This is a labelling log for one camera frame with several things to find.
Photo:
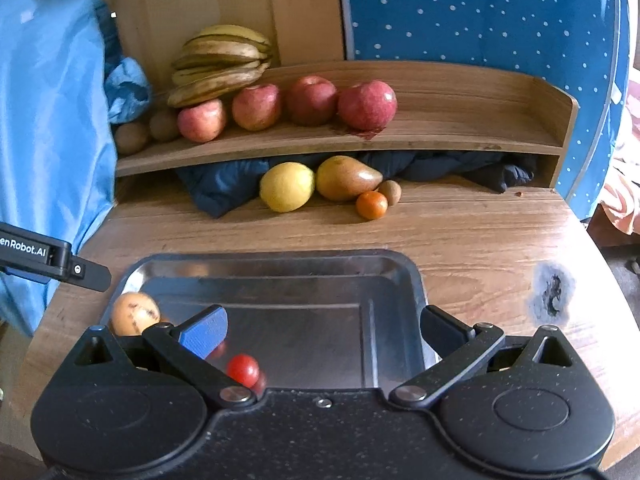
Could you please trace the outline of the yellow lemon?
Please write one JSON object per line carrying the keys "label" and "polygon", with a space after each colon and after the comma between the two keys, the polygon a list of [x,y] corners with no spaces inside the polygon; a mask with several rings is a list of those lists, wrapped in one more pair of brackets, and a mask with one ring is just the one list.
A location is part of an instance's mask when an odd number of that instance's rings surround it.
{"label": "yellow lemon", "polygon": [[269,209],[279,214],[303,207],[314,194],[316,176],[300,162],[282,162],[260,179],[259,196]]}

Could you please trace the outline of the small orange mandarin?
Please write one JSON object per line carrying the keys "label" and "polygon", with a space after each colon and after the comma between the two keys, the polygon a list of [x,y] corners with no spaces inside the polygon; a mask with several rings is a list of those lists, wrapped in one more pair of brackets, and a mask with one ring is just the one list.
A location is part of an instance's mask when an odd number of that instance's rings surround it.
{"label": "small orange mandarin", "polygon": [[355,206],[357,214],[364,220],[378,220],[386,215],[388,200],[378,191],[368,191],[358,196]]}

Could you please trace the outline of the blue dotted fabric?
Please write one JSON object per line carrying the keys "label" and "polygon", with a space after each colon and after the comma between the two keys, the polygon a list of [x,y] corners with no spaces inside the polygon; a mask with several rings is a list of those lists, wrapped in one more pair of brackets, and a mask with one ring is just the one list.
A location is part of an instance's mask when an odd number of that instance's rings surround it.
{"label": "blue dotted fabric", "polygon": [[342,0],[352,60],[469,64],[544,79],[579,112],[556,189],[578,218],[597,207],[622,122],[629,0]]}

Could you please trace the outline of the light blue garment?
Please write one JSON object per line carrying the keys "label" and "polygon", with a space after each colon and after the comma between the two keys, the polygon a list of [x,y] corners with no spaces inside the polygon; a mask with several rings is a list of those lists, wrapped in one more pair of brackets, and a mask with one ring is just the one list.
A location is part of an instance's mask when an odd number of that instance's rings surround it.
{"label": "light blue garment", "polygon": [[1,219],[73,250],[114,200],[104,50],[94,0],[1,0]]}

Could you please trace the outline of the yellow green mango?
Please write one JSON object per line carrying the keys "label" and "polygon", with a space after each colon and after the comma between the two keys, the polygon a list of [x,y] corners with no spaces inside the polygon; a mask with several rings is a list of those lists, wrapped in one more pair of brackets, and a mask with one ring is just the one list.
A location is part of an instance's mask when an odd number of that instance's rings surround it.
{"label": "yellow green mango", "polygon": [[374,191],[383,175],[374,168],[350,156],[335,155],[318,167],[316,189],[332,202],[348,202],[360,194]]}

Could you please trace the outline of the brown kiwi right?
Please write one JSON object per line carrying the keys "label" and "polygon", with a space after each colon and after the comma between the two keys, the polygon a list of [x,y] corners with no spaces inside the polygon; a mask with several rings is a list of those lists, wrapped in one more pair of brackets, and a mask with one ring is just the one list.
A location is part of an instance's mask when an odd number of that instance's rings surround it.
{"label": "brown kiwi right", "polygon": [[177,114],[164,108],[154,112],[149,121],[150,135],[158,143],[166,143],[180,136],[177,126]]}

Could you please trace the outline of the blue plastic bag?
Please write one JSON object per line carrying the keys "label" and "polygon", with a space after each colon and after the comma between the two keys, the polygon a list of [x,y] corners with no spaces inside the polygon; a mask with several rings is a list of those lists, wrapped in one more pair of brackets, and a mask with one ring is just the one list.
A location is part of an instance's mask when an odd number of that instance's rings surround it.
{"label": "blue plastic bag", "polygon": [[152,87],[134,58],[122,58],[104,81],[107,117],[112,125],[141,117],[152,103]]}

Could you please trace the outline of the brown kiwi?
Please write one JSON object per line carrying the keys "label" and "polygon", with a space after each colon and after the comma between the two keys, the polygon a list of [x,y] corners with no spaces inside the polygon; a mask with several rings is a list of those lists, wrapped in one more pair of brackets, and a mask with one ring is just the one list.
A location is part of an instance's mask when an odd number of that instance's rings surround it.
{"label": "brown kiwi", "polygon": [[125,157],[141,152],[149,143],[149,129],[142,122],[128,122],[118,126],[114,141],[119,156]]}
{"label": "brown kiwi", "polygon": [[154,112],[149,121],[150,135],[158,143],[166,143],[180,136],[177,126],[177,114],[164,108]]}

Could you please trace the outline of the pink apple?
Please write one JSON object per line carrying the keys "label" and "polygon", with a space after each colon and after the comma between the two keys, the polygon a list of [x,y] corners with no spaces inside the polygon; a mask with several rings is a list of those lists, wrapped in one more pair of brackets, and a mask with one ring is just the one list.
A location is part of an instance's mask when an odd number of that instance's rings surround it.
{"label": "pink apple", "polygon": [[221,100],[214,99],[180,110],[177,118],[179,132],[195,143],[213,141],[226,128],[227,112]]}
{"label": "pink apple", "polygon": [[247,131],[262,131],[275,125],[282,115],[282,92],[275,84],[255,84],[232,100],[232,117]]}

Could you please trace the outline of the red apple rightmost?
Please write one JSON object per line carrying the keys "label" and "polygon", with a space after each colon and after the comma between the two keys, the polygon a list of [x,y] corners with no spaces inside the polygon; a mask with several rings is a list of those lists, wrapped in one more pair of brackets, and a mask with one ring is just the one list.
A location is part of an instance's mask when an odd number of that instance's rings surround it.
{"label": "red apple rightmost", "polygon": [[337,102],[337,115],[359,131],[383,130],[395,117],[394,89],[382,80],[371,80],[344,90]]}

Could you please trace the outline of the dark blue jacket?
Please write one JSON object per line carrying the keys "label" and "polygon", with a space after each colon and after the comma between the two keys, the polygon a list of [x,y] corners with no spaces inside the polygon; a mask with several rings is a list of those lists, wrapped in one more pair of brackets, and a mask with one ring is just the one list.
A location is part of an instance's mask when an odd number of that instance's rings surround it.
{"label": "dark blue jacket", "polygon": [[352,156],[311,154],[232,160],[181,168],[178,175],[196,206],[219,218],[260,197],[274,212],[291,212],[318,193],[351,202],[400,177],[427,182],[448,174],[503,193],[535,177],[534,155],[458,151],[376,151]]}

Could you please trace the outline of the small brown fruit back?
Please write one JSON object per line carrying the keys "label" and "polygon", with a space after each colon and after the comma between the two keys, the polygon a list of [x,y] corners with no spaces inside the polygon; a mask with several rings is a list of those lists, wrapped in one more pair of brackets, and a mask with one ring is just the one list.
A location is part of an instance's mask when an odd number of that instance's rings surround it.
{"label": "small brown fruit back", "polygon": [[402,188],[400,184],[394,180],[385,180],[378,187],[378,192],[386,198],[387,206],[393,207],[397,205],[401,199]]}

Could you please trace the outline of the bunch of ripe bananas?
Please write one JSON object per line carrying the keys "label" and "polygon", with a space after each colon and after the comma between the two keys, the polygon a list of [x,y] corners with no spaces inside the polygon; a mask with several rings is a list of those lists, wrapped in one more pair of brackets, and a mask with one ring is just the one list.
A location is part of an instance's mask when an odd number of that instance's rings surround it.
{"label": "bunch of ripe bananas", "polygon": [[218,99],[258,81],[270,66],[271,41],[241,25],[207,26],[183,44],[171,63],[167,105],[183,108]]}

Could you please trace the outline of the pale speckled round fruit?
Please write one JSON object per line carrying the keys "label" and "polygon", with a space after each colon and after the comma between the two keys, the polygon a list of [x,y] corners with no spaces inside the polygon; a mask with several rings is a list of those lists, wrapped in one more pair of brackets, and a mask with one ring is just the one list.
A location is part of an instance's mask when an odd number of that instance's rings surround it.
{"label": "pale speckled round fruit", "polygon": [[118,336],[138,336],[159,323],[161,317],[153,298],[143,292],[126,292],[114,302],[111,324]]}

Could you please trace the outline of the pink apple leftmost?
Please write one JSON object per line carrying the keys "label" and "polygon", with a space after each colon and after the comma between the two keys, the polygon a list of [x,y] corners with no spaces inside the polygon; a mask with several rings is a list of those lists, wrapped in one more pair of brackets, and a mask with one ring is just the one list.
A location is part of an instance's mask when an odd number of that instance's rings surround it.
{"label": "pink apple leftmost", "polygon": [[177,118],[179,132],[195,143],[213,141],[226,128],[227,112],[221,100],[214,99],[180,110]]}

